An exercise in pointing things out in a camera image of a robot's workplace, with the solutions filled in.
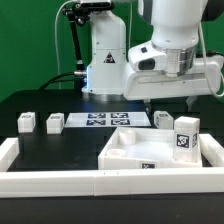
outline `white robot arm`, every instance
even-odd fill
[[[123,82],[127,99],[205,95],[219,90],[223,57],[208,58],[206,67],[203,59],[195,59],[207,1],[139,0],[139,14],[154,31],[150,41],[129,51]]]
[[[138,0],[140,16],[154,31],[151,40],[129,50],[127,63],[124,22],[110,10],[95,13],[94,8],[132,1],[74,1],[92,9],[92,62],[84,95],[148,100],[217,92],[223,57],[195,58],[198,29],[209,0]]]

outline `black tabletop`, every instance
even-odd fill
[[[198,117],[200,132],[224,144],[224,105],[211,96],[199,97],[190,110],[186,98],[152,100],[149,109],[151,122],[156,110],[174,119]],[[97,156],[115,128],[66,128],[49,136],[46,120],[51,113],[67,118],[71,112],[145,110],[142,101],[97,102],[72,90],[16,92],[0,103],[0,141],[19,137],[21,149],[9,172],[97,169]],[[18,134],[22,112],[36,113],[32,134]],[[223,205],[223,193],[0,199],[0,223],[224,223]]]

